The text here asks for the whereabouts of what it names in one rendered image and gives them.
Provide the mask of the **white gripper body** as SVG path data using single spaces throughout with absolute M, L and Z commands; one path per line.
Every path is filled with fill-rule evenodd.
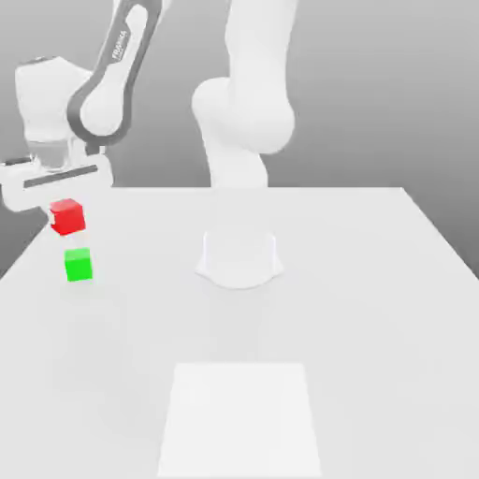
M 0 163 L 0 184 L 4 204 L 18 212 L 110 188 L 113 175 L 104 154 L 83 157 L 76 165 L 57 171 L 48 171 L 30 156 Z

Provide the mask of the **small red cube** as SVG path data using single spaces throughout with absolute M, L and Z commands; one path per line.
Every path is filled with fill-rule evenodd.
M 82 205 L 72 198 L 50 204 L 53 222 L 51 228 L 60 236 L 67 236 L 86 228 Z

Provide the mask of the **small green cube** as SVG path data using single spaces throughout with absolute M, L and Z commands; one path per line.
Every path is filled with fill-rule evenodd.
M 65 250 L 64 262 L 65 273 L 69 282 L 91 280 L 93 278 L 89 248 Z

